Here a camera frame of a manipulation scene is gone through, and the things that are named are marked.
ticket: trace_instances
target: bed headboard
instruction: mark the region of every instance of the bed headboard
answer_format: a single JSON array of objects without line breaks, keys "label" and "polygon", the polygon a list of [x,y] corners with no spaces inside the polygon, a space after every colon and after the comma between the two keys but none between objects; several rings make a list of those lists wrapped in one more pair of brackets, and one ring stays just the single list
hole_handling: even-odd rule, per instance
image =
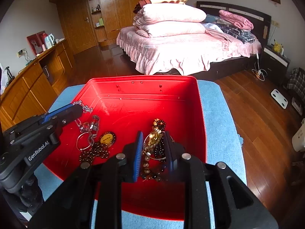
[{"label": "bed headboard", "polygon": [[254,29],[252,33],[260,41],[262,47],[267,45],[271,25],[270,15],[251,8],[220,2],[197,2],[196,7],[206,14],[214,16],[219,16],[219,10],[223,9],[247,18],[253,23]]}]

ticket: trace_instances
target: blue fabric stool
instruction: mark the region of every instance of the blue fabric stool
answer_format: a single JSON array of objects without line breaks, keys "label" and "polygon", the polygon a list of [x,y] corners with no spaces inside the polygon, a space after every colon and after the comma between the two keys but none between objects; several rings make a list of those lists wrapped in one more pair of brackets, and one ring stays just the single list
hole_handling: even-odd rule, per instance
[{"label": "blue fabric stool", "polygon": [[[206,126],[207,163],[216,164],[219,161],[225,162],[246,184],[246,170],[241,143],[220,87],[216,83],[202,80],[198,80],[198,86]],[[49,112],[69,104],[82,87],[83,85],[78,85],[66,88],[54,102]],[[62,180],[51,173],[43,164],[37,168],[35,175],[38,178],[39,186],[42,189],[45,200],[62,183]],[[211,228],[215,228],[212,198],[208,185],[207,189]],[[96,206],[97,202],[95,202],[94,207],[93,225]],[[153,219],[122,211],[122,226],[123,229],[178,229],[183,228],[183,222]]]}]

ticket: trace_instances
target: yellow round pendant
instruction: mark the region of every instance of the yellow round pendant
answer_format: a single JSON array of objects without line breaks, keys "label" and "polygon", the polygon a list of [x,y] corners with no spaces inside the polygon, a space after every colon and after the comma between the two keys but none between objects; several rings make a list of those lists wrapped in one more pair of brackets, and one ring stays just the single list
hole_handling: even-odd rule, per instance
[{"label": "yellow round pendant", "polygon": [[115,142],[116,136],[113,132],[106,132],[100,137],[100,143],[111,147]]}]

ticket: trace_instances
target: wooden desk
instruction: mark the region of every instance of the wooden desk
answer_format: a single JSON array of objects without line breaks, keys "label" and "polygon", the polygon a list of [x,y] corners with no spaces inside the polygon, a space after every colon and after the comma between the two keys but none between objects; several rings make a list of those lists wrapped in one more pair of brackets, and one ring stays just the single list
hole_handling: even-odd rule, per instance
[{"label": "wooden desk", "polygon": [[[68,86],[74,64],[69,44],[64,40],[26,66],[0,96],[2,131],[33,115],[46,113]],[[53,77],[52,83],[42,71],[44,66]]]}]

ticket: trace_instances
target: plaid blanket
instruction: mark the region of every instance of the plaid blanket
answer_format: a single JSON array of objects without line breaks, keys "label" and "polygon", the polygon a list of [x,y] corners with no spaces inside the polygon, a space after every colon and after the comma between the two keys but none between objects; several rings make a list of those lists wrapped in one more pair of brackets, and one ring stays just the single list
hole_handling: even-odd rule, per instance
[{"label": "plaid blanket", "polygon": [[287,89],[294,90],[305,103],[305,71],[301,68],[293,69],[287,84]]},{"label": "plaid blanket", "polygon": [[227,27],[229,30],[232,30],[234,33],[238,34],[238,35],[244,35],[244,36],[247,36],[247,35],[250,35],[251,34],[251,31],[248,30],[248,31],[245,31],[244,29],[239,29],[233,25],[226,25],[225,27]]},{"label": "plaid blanket", "polygon": [[234,38],[240,40],[241,42],[245,43],[253,43],[255,41],[255,38],[249,34],[249,35],[239,35],[237,33],[235,33],[231,28],[229,27],[220,27],[220,29],[224,32],[227,33],[231,36],[233,36]]}]

